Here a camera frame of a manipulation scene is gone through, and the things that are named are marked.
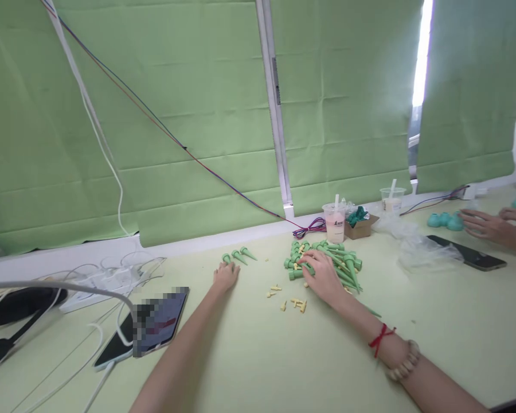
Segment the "green roller blind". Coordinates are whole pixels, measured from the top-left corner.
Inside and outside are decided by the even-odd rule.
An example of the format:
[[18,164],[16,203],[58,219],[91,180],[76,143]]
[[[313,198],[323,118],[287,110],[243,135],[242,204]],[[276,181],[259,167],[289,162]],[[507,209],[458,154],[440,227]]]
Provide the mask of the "green roller blind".
[[[48,16],[39,2],[0,0],[0,247],[121,236],[118,197]],[[123,220],[137,231],[135,216]]]
[[434,1],[420,192],[511,174],[515,123],[516,0]]
[[[206,166],[282,213],[254,1],[56,1],[64,21]],[[157,129],[71,41],[141,242],[275,221]]]
[[410,189],[419,0],[271,0],[294,210]]

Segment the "straw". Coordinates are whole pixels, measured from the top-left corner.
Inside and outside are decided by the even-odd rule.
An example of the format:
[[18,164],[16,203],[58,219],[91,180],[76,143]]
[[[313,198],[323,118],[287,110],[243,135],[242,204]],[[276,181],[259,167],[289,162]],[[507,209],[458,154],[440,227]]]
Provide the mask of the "straw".
[[392,198],[394,196],[394,191],[396,189],[396,182],[397,182],[397,179],[392,180],[392,187],[390,188],[390,195],[388,195],[388,198]]

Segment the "pixelated screen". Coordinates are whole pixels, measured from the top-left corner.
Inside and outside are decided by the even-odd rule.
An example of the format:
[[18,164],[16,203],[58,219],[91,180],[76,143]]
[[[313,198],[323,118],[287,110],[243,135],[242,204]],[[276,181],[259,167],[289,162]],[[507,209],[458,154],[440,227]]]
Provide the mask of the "pixelated screen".
[[145,300],[136,306],[136,340],[134,357],[141,357],[174,337],[189,288],[177,288],[175,293]]

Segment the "plastic cup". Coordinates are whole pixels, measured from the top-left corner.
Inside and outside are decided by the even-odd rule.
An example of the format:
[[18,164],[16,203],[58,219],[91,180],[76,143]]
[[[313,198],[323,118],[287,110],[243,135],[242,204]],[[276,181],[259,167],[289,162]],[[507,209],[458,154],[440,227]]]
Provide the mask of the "plastic cup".
[[333,244],[344,242],[344,221],[346,220],[345,211],[338,205],[338,209],[334,207],[334,203],[325,204],[323,206],[325,213],[325,223],[327,226],[327,241]]
[[382,188],[380,195],[382,196],[382,210],[384,213],[398,215],[401,213],[402,198],[405,194],[405,188],[394,188],[392,197],[390,191],[392,188]]

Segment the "black smartphone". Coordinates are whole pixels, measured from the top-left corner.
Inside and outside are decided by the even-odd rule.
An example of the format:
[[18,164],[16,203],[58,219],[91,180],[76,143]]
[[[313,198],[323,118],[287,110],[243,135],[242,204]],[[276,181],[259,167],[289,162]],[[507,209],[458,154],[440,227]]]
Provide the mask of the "black smartphone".
[[118,333],[115,333],[99,355],[93,366],[96,370],[104,369],[109,362],[119,362],[131,356],[142,357],[167,345],[178,329],[189,288],[178,289],[179,292],[165,294],[164,298],[147,300],[136,306],[136,323],[132,315],[124,319],[120,330],[127,340],[134,344],[125,346]]
[[437,242],[442,247],[453,244],[455,248],[463,255],[464,263],[477,270],[492,271],[496,270],[497,268],[506,267],[506,261],[495,258],[494,256],[484,254],[482,252],[473,250],[472,248],[462,246],[460,244],[454,243],[453,241],[449,241],[435,235],[428,235],[428,238]]

